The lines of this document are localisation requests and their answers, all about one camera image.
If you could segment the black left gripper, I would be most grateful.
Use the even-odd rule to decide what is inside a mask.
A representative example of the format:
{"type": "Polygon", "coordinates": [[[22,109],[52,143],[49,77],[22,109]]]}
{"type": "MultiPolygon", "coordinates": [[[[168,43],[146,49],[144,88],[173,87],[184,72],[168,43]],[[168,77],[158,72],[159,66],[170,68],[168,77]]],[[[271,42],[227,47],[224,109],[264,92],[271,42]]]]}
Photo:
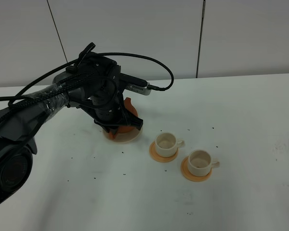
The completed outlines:
{"type": "Polygon", "coordinates": [[[141,129],[143,120],[134,114],[128,113],[123,102],[123,93],[117,91],[96,91],[91,96],[84,96],[80,99],[84,109],[90,109],[94,123],[99,125],[106,133],[116,135],[119,126],[141,129]]]}

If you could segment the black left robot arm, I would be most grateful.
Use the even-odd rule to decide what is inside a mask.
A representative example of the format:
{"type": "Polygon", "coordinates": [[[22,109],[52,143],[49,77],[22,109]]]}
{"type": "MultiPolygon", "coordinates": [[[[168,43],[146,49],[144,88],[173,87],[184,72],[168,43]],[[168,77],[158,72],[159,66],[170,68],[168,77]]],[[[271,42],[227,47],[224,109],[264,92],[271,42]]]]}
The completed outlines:
{"type": "Polygon", "coordinates": [[[28,179],[37,153],[34,137],[64,107],[82,109],[110,137],[121,127],[141,129],[124,90],[143,93],[148,83],[121,72],[117,62],[95,53],[81,55],[43,90],[20,95],[0,110],[0,204],[28,179]]]}

